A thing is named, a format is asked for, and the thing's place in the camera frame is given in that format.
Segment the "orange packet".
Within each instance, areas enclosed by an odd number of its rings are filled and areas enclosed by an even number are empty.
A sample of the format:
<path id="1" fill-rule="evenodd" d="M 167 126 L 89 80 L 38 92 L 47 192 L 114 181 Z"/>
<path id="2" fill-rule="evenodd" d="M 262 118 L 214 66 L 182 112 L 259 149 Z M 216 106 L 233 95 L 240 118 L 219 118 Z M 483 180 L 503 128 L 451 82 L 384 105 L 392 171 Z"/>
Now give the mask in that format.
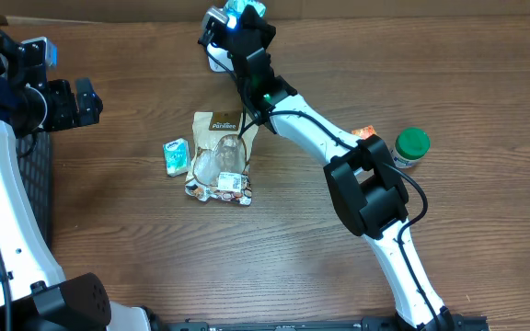
<path id="1" fill-rule="evenodd" d="M 376 130 L 374 129 L 373 125 L 368 125 L 360 129 L 353 130 L 351 133 L 362 140 L 366 140 L 369 137 L 376 135 Z"/>

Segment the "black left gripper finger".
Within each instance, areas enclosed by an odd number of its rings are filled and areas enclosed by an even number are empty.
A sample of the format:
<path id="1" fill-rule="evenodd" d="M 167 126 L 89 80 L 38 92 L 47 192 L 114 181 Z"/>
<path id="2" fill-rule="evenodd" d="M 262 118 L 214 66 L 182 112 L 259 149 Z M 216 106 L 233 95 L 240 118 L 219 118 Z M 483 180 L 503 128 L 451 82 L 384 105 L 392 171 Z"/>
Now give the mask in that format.
<path id="1" fill-rule="evenodd" d="M 98 124 L 103 103 L 97 94 L 78 94 L 76 97 L 78 105 L 77 122 L 79 127 Z"/>
<path id="2" fill-rule="evenodd" d="M 89 78 L 78 78 L 75 80 L 75 96 L 77 98 L 93 98 L 95 91 Z"/>

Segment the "teal snack packet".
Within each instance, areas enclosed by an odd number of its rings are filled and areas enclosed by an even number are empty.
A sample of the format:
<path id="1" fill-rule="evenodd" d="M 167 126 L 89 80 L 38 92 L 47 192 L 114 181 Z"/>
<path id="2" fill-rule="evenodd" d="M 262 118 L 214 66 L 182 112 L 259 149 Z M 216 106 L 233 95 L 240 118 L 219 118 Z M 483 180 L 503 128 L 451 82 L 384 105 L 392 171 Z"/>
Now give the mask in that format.
<path id="1" fill-rule="evenodd" d="M 260 17 L 267 11 L 267 7 L 258 0 L 227 0 L 224 10 L 228 15 L 240 17 L 247 7 L 253 7 Z"/>

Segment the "brown beige snack pouch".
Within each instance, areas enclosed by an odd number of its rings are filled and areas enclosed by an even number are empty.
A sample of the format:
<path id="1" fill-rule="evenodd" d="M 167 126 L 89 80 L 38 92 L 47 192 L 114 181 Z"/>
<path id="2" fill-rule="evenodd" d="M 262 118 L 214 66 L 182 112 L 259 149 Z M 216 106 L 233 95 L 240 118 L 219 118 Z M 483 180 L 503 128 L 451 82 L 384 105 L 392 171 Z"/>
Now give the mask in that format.
<path id="1" fill-rule="evenodd" d="M 250 155 L 258 128 L 242 132 L 243 114 L 197 112 L 192 123 L 194 154 L 185 192 L 206 202 L 221 200 L 242 206 L 252 203 Z"/>

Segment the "green lid jar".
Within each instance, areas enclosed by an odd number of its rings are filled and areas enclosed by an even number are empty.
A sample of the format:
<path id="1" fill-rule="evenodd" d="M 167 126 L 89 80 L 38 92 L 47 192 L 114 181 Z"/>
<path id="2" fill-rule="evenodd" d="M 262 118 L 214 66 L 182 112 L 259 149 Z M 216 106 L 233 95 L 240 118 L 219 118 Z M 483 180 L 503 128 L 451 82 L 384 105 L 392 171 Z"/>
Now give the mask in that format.
<path id="1" fill-rule="evenodd" d="M 415 166 L 430 150 L 431 140 L 422 129 L 409 127 L 402 131 L 391 149 L 391 157 L 397 168 Z"/>

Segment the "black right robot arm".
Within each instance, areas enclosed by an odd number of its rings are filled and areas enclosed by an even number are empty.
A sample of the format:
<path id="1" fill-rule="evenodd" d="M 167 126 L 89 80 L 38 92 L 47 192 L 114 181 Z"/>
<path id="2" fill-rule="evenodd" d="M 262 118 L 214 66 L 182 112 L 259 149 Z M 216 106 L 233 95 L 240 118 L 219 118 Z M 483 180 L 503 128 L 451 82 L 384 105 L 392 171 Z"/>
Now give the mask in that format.
<path id="1" fill-rule="evenodd" d="M 422 189 L 395 167 L 385 142 L 341 130 L 314 111 L 281 76 L 267 52 L 276 34 L 248 5 L 236 17 L 212 6 L 198 40 L 226 51 L 223 67 L 235 81 L 243 105 L 241 131 L 265 126 L 300 146 L 323 166 L 334 211 L 342 224 L 372 248 L 396 304 L 399 330 L 453 330 L 455 320 L 431 285 L 411 239 L 407 186 Z"/>

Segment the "small teal tissue pack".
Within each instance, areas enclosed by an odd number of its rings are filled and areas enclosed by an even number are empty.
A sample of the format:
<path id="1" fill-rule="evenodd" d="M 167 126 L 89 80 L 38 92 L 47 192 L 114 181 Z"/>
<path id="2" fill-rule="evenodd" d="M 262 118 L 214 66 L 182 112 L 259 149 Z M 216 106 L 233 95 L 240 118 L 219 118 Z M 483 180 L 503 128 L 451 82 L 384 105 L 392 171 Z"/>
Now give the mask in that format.
<path id="1" fill-rule="evenodd" d="M 190 168 L 190 147 L 187 140 L 179 138 L 163 145 L 167 174 L 176 177 Z"/>

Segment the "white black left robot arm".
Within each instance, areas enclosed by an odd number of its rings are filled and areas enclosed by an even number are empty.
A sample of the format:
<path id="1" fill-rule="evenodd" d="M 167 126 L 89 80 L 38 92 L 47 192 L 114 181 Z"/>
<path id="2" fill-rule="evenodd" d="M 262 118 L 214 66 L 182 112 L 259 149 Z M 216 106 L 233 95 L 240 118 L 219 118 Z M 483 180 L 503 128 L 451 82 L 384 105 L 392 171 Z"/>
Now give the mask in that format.
<path id="1" fill-rule="evenodd" d="M 96 124 L 103 109 L 88 79 L 49 80 L 56 63 L 48 39 L 0 29 L 0 330 L 158 330 L 151 310 L 113 302 L 96 275 L 66 278 L 40 232 L 17 140 Z"/>

